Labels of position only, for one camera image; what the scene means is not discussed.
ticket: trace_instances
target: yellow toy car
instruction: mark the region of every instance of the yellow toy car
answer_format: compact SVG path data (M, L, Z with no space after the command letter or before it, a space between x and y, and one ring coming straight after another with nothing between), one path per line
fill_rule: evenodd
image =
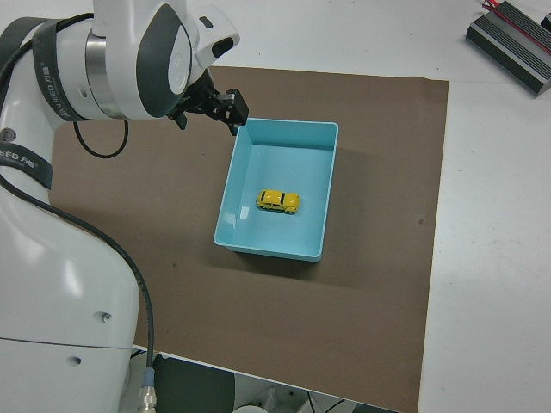
M258 194L257 205L262 209L296 213L300 207L300 196L294 193L265 189Z

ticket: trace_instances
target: table surface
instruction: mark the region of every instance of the table surface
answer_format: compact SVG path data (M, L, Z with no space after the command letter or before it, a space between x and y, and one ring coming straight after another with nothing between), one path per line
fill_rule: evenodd
M0 27L91 9L56 3L10 2ZM551 94L535 99L465 41L480 2L211 3L242 36L220 65L450 81L419 411L550 411Z

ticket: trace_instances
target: brown cardboard sheet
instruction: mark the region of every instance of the brown cardboard sheet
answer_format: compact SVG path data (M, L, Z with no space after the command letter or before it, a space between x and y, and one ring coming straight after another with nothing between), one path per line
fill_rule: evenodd
M132 121L112 160L58 132L52 202L134 257L156 312L156 349L391 410L417 411L448 84L213 68L251 116L340 126L320 263L216 246L232 155L224 125ZM88 122L113 151L122 122ZM136 342L145 345L143 312Z

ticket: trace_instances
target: blue tray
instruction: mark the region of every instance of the blue tray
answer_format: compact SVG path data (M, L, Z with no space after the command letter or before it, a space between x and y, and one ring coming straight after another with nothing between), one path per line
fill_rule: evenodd
M321 259L338 125L248 119L238 130L214 242L237 252ZM264 211L264 189L300 195L299 211Z

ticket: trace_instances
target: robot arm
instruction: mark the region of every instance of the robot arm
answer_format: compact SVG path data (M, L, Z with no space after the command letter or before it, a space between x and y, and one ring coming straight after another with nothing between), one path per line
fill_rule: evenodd
M219 10L189 12L185 0L95 0L94 7L93 21L34 21L19 33L32 39L32 50L0 85L8 86L0 116L6 411L115 413L133 345L132 263L90 235L99 232L43 211L56 213L48 199L56 129L68 121L166 115L184 128L188 111L235 133L248 114L239 92L220 94L208 72L239 42ZM37 166L50 175L38 179ZM143 411L154 411L150 384L148 377Z

